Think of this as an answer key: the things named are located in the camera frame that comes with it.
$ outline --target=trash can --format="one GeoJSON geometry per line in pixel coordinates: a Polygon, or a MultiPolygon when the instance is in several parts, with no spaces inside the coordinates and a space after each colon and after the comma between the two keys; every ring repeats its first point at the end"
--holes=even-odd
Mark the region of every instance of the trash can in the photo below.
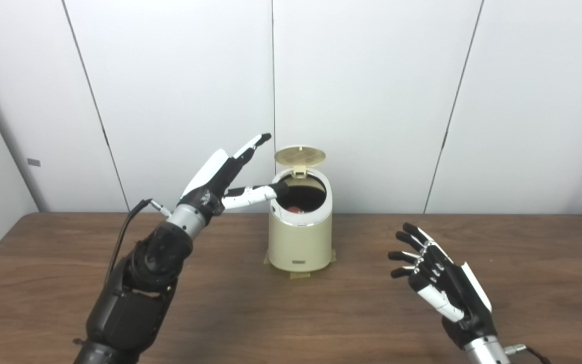
{"type": "Polygon", "coordinates": [[[325,153],[307,146],[287,147],[275,161],[290,168],[275,175],[289,186],[288,194],[270,201],[268,260],[289,272],[323,269],[332,259],[332,189],[314,168],[325,153]]]}

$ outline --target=trash can lid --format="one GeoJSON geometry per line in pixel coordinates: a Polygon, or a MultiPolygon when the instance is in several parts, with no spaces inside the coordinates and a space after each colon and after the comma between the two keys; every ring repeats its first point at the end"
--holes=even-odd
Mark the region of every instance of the trash can lid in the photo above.
{"type": "Polygon", "coordinates": [[[306,167],[315,166],[326,158],[325,152],[307,145],[293,145],[275,153],[275,161],[294,168],[294,177],[304,178],[306,167]]]}

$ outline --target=brown table surface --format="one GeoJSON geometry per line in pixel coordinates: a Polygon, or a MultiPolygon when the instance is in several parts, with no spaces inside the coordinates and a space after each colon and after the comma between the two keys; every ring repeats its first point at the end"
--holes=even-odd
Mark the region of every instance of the brown table surface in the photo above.
{"type": "MultiPolygon", "coordinates": [[[[72,362],[123,214],[23,217],[0,242],[0,363],[72,362]]],[[[141,214],[123,251],[161,220],[141,214]]],[[[225,214],[195,241],[143,363],[467,363],[440,316],[390,278],[402,223],[421,226],[487,291],[503,345],[582,363],[582,216],[337,215],[337,262],[308,279],[264,265],[267,217],[225,214]]],[[[516,363],[538,362],[522,353],[516,363]]]]}

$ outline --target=black cable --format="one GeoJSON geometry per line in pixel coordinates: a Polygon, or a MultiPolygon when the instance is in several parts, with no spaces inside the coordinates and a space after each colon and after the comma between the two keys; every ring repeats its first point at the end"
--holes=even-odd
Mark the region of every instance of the black cable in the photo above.
{"type": "Polygon", "coordinates": [[[123,226],[120,228],[120,232],[118,233],[118,240],[116,240],[116,246],[114,247],[114,253],[111,254],[111,261],[109,262],[109,267],[107,267],[107,275],[105,276],[105,283],[109,280],[109,276],[111,276],[111,271],[114,270],[114,265],[116,265],[116,258],[118,258],[118,253],[120,252],[120,246],[123,244],[123,238],[125,237],[125,231],[127,231],[127,227],[129,226],[129,222],[134,219],[134,217],[147,205],[152,202],[152,199],[149,198],[147,200],[141,200],[138,205],[134,206],[134,208],[127,214],[125,218],[125,222],[123,226]]]}
{"type": "Polygon", "coordinates": [[[540,362],[542,362],[542,364],[552,364],[552,362],[547,357],[545,357],[544,355],[540,354],[538,351],[531,348],[531,346],[527,346],[527,350],[530,353],[532,353],[533,355],[535,355],[538,359],[540,359],[540,362]]]}

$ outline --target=robotic arm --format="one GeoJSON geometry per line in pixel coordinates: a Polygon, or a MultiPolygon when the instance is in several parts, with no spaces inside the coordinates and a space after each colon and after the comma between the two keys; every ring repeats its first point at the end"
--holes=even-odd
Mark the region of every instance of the robotic arm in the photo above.
{"type": "Polygon", "coordinates": [[[472,364],[509,364],[508,355],[529,350],[542,362],[549,359],[520,345],[503,348],[497,339],[492,305],[467,263],[456,265],[437,242],[417,226],[405,223],[397,239],[418,254],[391,251],[390,260],[410,265],[391,272],[391,277],[407,277],[410,288],[442,314],[448,337],[464,350],[472,364]]]}
{"type": "Polygon", "coordinates": [[[257,147],[270,138],[271,134],[258,135],[232,157],[224,150],[215,152],[187,185],[173,212],[152,200],[143,200],[132,209],[119,242],[131,218],[148,204],[167,219],[118,264],[112,260],[87,320],[87,339],[79,342],[82,347],[75,364],[136,364],[154,343],[184,260],[192,253],[192,242],[212,217],[288,192],[284,183],[228,190],[257,147]]]}

